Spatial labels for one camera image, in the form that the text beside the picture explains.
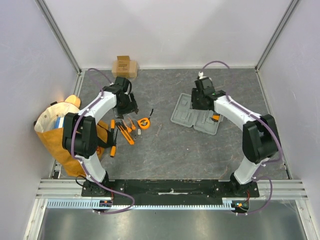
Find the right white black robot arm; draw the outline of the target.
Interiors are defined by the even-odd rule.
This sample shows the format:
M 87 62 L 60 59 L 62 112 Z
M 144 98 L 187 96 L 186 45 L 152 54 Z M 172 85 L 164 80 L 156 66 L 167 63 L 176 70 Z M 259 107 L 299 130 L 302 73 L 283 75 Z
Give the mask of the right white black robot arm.
M 202 71 L 198 73 L 191 92 L 191 107 L 222 115 L 242 131 L 244 157 L 229 180 L 229 191 L 233 196 L 242 196 L 256 179 L 258 169 L 276 153 L 282 156 L 274 117 L 255 113 L 237 103 L 225 91 L 215 90 L 211 78 L 204 76 Z

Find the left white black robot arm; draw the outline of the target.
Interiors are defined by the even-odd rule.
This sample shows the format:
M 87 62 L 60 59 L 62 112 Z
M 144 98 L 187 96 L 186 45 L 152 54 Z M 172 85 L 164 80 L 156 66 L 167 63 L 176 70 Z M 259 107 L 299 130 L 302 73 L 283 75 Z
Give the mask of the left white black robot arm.
M 118 76 L 113 84 L 103 87 L 84 109 L 67 113 L 63 122 L 62 147 L 80 163 L 86 179 L 93 183 L 92 190 L 101 197 L 110 192 L 110 184 L 97 154 L 97 123 L 110 110 L 117 119 L 139 111 L 132 83 L 125 77 Z

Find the orange utility knife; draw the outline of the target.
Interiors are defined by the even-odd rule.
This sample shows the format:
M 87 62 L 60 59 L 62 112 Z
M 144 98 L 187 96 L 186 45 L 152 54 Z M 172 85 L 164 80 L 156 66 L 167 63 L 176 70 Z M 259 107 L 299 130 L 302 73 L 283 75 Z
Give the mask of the orange utility knife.
M 130 136 L 130 134 L 128 133 L 128 131 L 122 126 L 122 124 L 120 122 L 116 123 L 117 128 L 120 130 L 121 134 L 124 136 L 124 138 L 127 140 L 127 142 L 130 145 L 134 145 L 135 141 L 133 140 L 133 138 Z

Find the grey plastic tool case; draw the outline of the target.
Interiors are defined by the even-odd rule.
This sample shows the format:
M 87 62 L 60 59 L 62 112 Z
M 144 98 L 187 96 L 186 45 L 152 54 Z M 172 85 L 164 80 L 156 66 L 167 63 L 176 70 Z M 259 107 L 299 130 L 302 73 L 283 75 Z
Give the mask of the grey plastic tool case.
M 191 128 L 196 131 L 215 135 L 218 131 L 220 122 L 224 117 L 220 115 L 219 122 L 214 122 L 211 117 L 215 113 L 212 110 L 196 110 L 191 108 L 192 96 L 186 93 L 181 93 L 174 107 L 170 121 L 174 124 Z

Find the orange pliers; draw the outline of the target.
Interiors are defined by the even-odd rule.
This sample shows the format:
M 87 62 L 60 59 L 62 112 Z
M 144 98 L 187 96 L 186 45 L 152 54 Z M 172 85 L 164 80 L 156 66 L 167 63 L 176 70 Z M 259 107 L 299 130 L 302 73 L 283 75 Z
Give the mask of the orange pliers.
M 141 135 L 141 129 L 138 125 L 138 122 L 134 118 L 126 117 L 123 120 L 123 124 L 133 139 L 136 139 L 138 136 Z

